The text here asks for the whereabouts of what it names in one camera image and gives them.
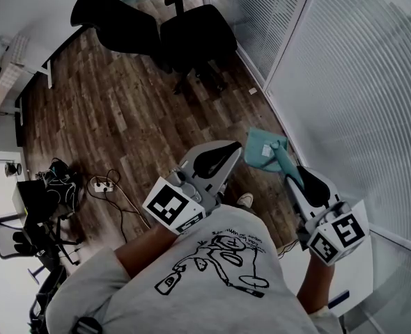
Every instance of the teal dustpan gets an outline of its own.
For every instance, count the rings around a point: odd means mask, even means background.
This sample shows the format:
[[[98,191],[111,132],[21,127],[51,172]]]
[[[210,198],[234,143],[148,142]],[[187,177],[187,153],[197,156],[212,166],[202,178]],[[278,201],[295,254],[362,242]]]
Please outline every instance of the teal dustpan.
[[[251,127],[246,141],[245,162],[267,172],[282,172],[303,186],[297,167],[288,156],[288,138]]]

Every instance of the dustpan handle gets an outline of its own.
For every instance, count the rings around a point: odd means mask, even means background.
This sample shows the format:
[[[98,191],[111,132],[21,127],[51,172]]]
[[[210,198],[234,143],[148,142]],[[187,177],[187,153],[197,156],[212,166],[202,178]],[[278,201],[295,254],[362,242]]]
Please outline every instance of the dustpan handle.
[[[271,143],[270,147],[272,148],[274,156],[284,172],[284,175],[292,177],[302,188],[304,188],[303,179],[298,172],[297,166],[290,160],[288,151],[280,146],[280,142]]]

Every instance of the power strip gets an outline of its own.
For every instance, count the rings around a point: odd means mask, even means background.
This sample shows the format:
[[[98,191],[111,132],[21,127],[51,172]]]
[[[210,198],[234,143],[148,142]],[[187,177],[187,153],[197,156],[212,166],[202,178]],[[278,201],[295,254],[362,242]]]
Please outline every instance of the power strip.
[[[111,182],[94,183],[94,191],[96,193],[112,192],[114,185]]]

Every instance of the white t-shirt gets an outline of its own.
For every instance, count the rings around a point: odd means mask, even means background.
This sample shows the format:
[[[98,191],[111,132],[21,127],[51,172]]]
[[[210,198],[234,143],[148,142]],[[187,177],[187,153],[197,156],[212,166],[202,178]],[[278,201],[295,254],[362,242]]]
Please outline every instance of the white t-shirt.
[[[50,334],[93,317],[103,333],[341,333],[327,309],[309,316],[286,287],[256,216],[222,205],[135,278],[104,249],[50,303]]]

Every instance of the wooden floor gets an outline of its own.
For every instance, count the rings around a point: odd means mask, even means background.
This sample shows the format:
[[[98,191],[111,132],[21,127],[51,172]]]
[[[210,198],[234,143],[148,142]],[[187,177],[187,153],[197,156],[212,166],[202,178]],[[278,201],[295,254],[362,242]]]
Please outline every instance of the wooden floor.
[[[187,0],[185,6],[200,4],[202,0]],[[133,5],[158,24],[175,15],[174,6],[167,8],[164,0],[138,0]],[[216,93],[191,73],[183,94],[173,95],[177,74],[158,70],[147,56],[105,49],[93,29],[83,32],[52,61],[54,88],[49,90],[41,76],[23,97],[24,154],[30,175],[47,169],[53,157],[83,172],[85,179],[114,168],[121,173],[123,190],[140,207],[156,179],[167,176],[192,146],[217,139],[244,145],[251,126],[283,134],[236,55],[213,67],[228,83],[224,92]],[[251,88],[257,93],[250,95]],[[288,243],[295,223],[278,176],[241,162],[225,201],[233,204],[247,191],[254,194],[253,208],[277,247]],[[130,208],[118,193],[111,199]],[[120,228],[116,209],[85,195],[71,231],[84,235],[88,244],[101,241],[105,219]],[[128,240],[145,230],[133,214],[125,216],[123,227]]]

